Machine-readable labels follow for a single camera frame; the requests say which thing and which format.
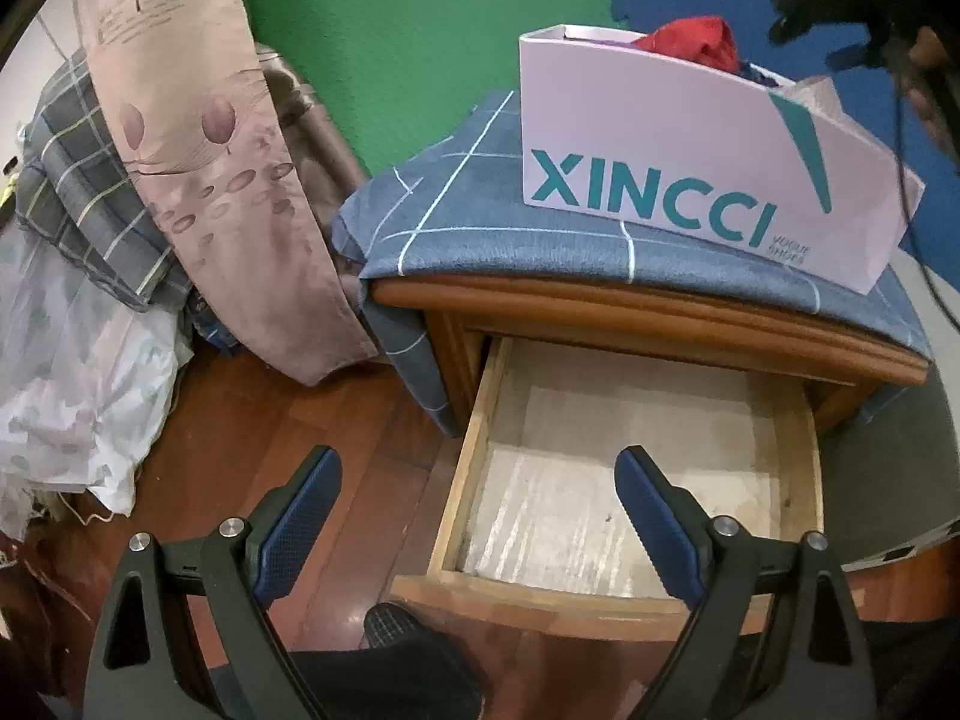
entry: red fabric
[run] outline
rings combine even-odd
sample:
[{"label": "red fabric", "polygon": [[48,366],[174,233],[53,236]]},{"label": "red fabric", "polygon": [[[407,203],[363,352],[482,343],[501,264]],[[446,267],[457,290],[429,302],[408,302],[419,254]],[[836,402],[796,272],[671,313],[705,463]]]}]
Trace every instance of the red fabric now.
[{"label": "red fabric", "polygon": [[727,73],[740,70],[730,25],[719,16],[677,19],[653,34],[637,38],[634,45],[645,52],[686,59]]}]

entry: open drawer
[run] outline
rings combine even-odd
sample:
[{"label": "open drawer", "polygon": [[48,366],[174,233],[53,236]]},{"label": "open drawer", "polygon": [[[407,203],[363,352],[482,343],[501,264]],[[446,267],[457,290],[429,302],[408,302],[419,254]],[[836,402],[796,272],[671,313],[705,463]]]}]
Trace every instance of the open drawer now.
[{"label": "open drawer", "polygon": [[[400,600],[555,635],[672,640],[669,598],[613,488],[642,445],[707,513],[755,536],[822,530],[800,380],[538,341],[494,340],[426,576]],[[766,599],[746,629],[760,630]]]}]

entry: gray checkered fabric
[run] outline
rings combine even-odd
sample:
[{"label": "gray checkered fabric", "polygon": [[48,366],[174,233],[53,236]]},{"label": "gray checkered fabric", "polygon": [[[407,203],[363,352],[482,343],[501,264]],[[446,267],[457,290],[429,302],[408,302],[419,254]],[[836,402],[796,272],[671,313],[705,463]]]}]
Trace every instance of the gray checkered fabric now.
[{"label": "gray checkered fabric", "polygon": [[371,649],[390,647],[411,637],[417,631],[425,631],[418,619],[397,604],[373,605],[363,619],[363,630]]},{"label": "gray checkered fabric", "polygon": [[16,213],[136,309],[179,309],[191,283],[133,188],[80,49],[51,77],[28,127]]}]

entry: black cable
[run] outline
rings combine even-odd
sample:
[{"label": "black cable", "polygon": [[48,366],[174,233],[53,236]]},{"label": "black cable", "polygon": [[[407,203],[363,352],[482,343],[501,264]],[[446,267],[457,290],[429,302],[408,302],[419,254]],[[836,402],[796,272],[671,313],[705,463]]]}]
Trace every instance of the black cable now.
[{"label": "black cable", "polygon": [[899,84],[894,79],[894,153],[896,154],[896,181],[901,193],[901,208],[904,210],[904,221],[906,222],[906,234],[910,240],[910,247],[913,250],[917,265],[920,266],[920,275],[923,276],[923,283],[930,292],[930,298],[936,303],[940,313],[944,315],[947,322],[952,324],[954,330],[960,334],[960,319],[947,306],[947,301],[940,294],[937,285],[930,278],[926,261],[920,253],[920,241],[917,239],[917,231],[913,227],[913,220],[910,218],[910,203],[906,196],[906,177],[904,168],[904,98],[901,95]]}]

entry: balloon print fabric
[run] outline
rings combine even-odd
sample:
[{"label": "balloon print fabric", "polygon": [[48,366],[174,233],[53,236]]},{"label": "balloon print fabric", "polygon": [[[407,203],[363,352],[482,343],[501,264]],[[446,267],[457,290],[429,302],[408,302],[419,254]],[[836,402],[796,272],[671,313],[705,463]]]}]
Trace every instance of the balloon print fabric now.
[{"label": "balloon print fabric", "polygon": [[136,191],[217,316],[304,384],[376,355],[280,132],[241,0],[78,0]]}]

